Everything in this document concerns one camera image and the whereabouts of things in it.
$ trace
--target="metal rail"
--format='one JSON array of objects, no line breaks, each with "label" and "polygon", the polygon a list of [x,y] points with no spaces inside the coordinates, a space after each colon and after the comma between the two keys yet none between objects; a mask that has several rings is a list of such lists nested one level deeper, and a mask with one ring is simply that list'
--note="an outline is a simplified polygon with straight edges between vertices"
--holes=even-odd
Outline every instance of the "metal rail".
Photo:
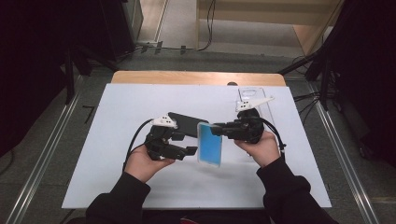
[{"label": "metal rail", "polygon": [[41,152],[40,157],[38,158],[35,167],[33,168],[32,173],[29,175],[29,178],[25,182],[20,195],[18,196],[18,200],[16,201],[8,219],[7,224],[19,224],[21,223],[24,214],[26,213],[27,208],[29,207],[30,202],[33,200],[35,192],[40,184],[40,181],[47,170],[47,167],[50,163],[50,159],[58,146],[59,140],[62,137],[64,132],[64,128],[69,121],[73,110],[76,107],[80,89],[84,84],[85,79],[82,76],[78,77],[76,81],[76,94],[71,100],[69,105],[64,107],[61,116],[55,124],[54,129],[52,130],[51,135],[49,136],[49,140],[47,144],[44,146],[43,151]]},{"label": "metal rail", "polygon": [[[317,87],[310,82],[308,82],[308,87],[311,92],[318,91]],[[334,152],[340,162],[341,168],[344,171],[346,181],[348,182],[356,203],[361,210],[364,222],[368,224],[379,223],[378,217],[375,214],[375,210],[370,202],[369,197],[367,196],[363,184],[359,180],[359,177],[347,155],[347,151],[344,148],[341,138],[336,131],[334,124],[332,123],[332,118],[329,112],[325,111],[321,104],[317,104],[316,107],[326,132],[329,135],[330,141],[332,142]]]}]

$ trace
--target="person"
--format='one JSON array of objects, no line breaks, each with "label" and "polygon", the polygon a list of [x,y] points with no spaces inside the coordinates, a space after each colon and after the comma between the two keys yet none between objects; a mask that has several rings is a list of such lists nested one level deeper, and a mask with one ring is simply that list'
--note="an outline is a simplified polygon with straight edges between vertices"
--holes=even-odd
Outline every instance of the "person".
[{"label": "person", "polygon": [[[266,191],[263,205],[275,223],[337,223],[311,196],[308,181],[294,175],[280,158],[272,133],[264,132],[257,144],[234,142],[260,165],[257,176]],[[142,204],[150,192],[146,182],[174,162],[153,161],[146,147],[137,147],[113,190],[97,196],[88,207],[86,223],[143,223]]]}]

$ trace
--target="black backdrop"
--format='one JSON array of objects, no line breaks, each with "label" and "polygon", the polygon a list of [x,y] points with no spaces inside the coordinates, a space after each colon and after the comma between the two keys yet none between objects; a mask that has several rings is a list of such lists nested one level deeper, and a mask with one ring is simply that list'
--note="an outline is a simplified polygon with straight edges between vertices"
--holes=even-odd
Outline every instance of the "black backdrop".
[{"label": "black backdrop", "polygon": [[[369,129],[360,141],[396,166],[396,3],[354,1],[345,2],[354,8],[332,46],[333,70],[341,75],[336,84]],[[359,132],[361,125],[352,128]]]},{"label": "black backdrop", "polygon": [[22,140],[65,85],[62,42],[46,13],[35,12],[45,7],[19,3],[0,3],[0,156]]}]

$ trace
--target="blue card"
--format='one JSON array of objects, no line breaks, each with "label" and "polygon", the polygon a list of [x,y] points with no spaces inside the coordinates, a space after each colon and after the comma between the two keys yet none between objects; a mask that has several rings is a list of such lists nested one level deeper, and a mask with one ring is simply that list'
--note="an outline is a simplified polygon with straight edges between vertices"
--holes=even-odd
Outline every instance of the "blue card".
[{"label": "blue card", "polygon": [[198,161],[220,167],[221,163],[221,136],[212,134],[212,124],[198,124]]}]

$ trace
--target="wooden table edge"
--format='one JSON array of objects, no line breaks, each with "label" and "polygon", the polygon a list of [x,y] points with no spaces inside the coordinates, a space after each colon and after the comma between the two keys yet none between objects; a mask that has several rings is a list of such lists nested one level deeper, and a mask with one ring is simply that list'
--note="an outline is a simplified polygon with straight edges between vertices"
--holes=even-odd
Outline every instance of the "wooden table edge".
[{"label": "wooden table edge", "polygon": [[172,84],[172,85],[227,85],[286,86],[280,74],[187,72],[187,71],[118,71],[111,83]]}]

